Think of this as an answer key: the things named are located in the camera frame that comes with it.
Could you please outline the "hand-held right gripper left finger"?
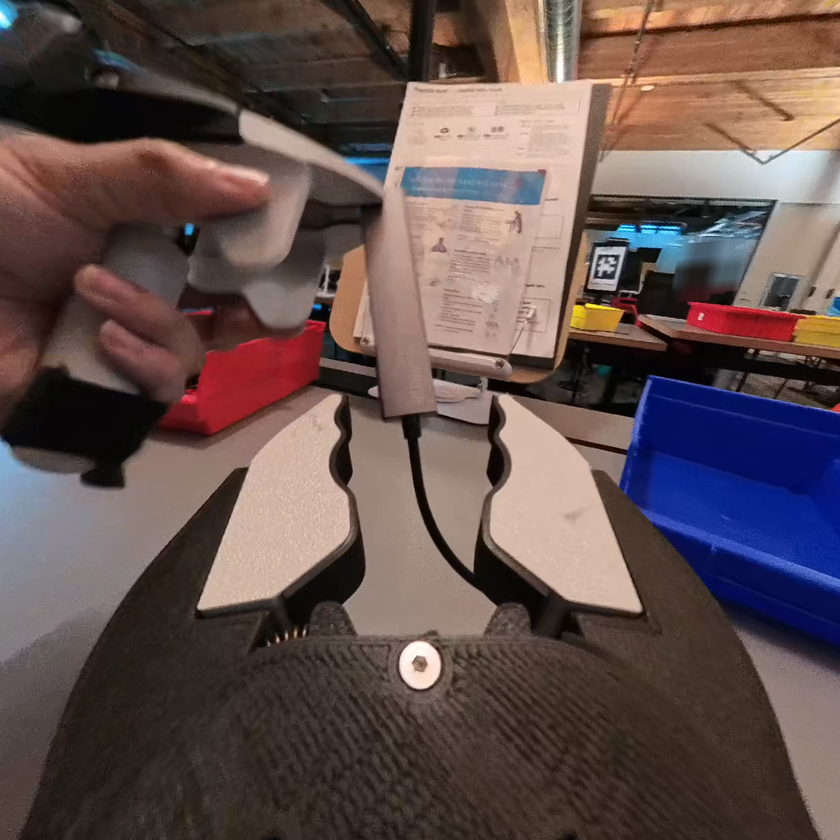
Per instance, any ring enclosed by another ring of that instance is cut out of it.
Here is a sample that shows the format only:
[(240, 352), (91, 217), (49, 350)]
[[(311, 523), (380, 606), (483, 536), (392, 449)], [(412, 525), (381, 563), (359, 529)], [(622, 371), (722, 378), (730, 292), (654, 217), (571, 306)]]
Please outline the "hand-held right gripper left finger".
[(364, 579), (364, 542), (350, 488), (349, 397), (329, 394), (252, 459), (196, 609), (267, 611), (307, 621), (346, 603)]

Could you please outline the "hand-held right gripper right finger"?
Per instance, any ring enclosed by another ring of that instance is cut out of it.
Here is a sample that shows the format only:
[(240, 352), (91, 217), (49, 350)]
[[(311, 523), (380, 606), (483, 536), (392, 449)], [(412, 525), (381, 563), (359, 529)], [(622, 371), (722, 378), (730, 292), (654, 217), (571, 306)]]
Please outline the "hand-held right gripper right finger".
[(590, 464), (572, 443), (509, 395), (492, 399), (490, 491), (474, 572), (495, 604), (539, 617), (553, 603), (637, 617), (644, 608)]

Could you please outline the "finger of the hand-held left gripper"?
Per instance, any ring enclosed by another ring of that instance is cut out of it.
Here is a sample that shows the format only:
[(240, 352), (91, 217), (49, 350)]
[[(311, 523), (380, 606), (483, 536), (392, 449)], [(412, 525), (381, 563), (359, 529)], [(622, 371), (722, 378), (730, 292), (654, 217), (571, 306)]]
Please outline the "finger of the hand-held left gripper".
[(240, 142), (196, 142), (196, 151), (269, 177), (269, 200), (244, 215), (201, 223), (196, 277), (252, 277), (295, 260), (314, 262), (362, 242), (362, 216), (382, 184), (313, 140), (242, 112)]
[(189, 287), (212, 300), (245, 301), (269, 330), (298, 330), (316, 300), (330, 230), (350, 247), (361, 243), (364, 215), (380, 198), (300, 206), (275, 201), (267, 209), (202, 223), (190, 257)]

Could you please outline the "red storage bin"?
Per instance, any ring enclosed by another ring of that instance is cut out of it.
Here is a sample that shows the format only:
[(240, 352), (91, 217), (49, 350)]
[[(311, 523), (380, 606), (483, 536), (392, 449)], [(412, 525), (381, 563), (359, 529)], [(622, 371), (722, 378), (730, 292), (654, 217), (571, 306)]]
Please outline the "red storage bin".
[(741, 338), (790, 342), (801, 314), (761, 308), (742, 308), (710, 302), (691, 302), (686, 323), (711, 333)]
[(325, 327), (309, 320), (292, 339), (254, 339), (209, 351), (194, 386), (162, 417), (159, 428), (209, 437), (314, 383)]

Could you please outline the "grey usb hub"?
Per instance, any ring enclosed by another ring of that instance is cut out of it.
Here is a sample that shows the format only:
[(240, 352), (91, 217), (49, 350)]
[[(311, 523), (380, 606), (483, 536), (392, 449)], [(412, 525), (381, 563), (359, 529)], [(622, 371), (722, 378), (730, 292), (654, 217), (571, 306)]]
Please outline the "grey usb hub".
[(381, 413), (402, 427), (416, 504), (429, 537), (448, 566), (477, 589), (474, 572), (448, 545), (427, 498), (420, 439), (422, 419), (436, 414), (437, 397), (402, 191), (387, 188), (380, 206), (365, 207), (362, 228)]

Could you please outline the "person's left hand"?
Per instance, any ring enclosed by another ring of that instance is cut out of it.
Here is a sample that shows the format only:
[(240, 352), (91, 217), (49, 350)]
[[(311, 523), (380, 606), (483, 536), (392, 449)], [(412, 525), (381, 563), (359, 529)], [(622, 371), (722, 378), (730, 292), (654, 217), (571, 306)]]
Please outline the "person's left hand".
[(149, 398), (171, 405), (204, 361), (175, 304), (101, 266), (114, 228), (177, 226), (245, 214), (269, 177), (164, 140), (81, 144), (3, 131), (1, 142), (2, 414), (25, 392), (64, 300), (103, 317), (98, 345)]

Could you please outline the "blue storage bin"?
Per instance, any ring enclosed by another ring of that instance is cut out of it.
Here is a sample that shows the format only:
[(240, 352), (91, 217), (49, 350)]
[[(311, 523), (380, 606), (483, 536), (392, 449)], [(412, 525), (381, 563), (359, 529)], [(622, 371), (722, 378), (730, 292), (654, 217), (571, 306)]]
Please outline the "blue storage bin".
[(651, 376), (620, 487), (719, 600), (838, 648), (838, 413)]

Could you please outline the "yellow storage bin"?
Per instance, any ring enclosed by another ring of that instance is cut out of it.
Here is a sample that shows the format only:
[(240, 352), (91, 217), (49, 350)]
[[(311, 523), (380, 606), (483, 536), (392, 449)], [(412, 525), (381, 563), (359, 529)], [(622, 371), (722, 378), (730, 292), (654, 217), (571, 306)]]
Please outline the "yellow storage bin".
[(620, 308), (594, 303), (579, 303), (574, 306), (570, 327), (586, 332), (613, 333), (622, 323), (625, 311)]
[(795, 325), (793, 342), (809, 346), (839, 348), (840, 318), (838, 316), (811, 315), (801, 317)]

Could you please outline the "wooden top desk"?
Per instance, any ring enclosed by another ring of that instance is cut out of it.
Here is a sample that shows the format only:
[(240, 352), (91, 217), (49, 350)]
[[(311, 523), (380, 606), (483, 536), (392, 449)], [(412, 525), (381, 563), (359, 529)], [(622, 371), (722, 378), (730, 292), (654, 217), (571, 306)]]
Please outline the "wooden top desk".
[(651, 314), (640, 316), (637, 325), (665, 341), (673, 371), (732, 375), (739, 390), (750, 375), (839, 386), (838, 348), (709, 332), (685, 320)]

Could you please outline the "black white marker sign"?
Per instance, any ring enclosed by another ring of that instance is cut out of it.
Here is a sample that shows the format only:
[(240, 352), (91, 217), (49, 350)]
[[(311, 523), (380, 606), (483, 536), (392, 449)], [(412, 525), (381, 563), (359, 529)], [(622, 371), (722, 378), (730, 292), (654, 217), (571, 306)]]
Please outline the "black white marker sign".
[(623, 273), (629, 243), (625, 239), (607, 239), (591, 247), (585, 290), (591, 293), (615, 292)]

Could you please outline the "silver ventilation duct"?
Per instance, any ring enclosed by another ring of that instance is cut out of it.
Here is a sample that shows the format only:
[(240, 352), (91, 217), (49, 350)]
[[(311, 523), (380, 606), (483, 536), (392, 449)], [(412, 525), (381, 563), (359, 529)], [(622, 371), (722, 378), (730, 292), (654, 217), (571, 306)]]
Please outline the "silver ventilation duct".
[(578, 75), (582, 1), (544, 1), (542, 5), (549, 78), (574, 81)]

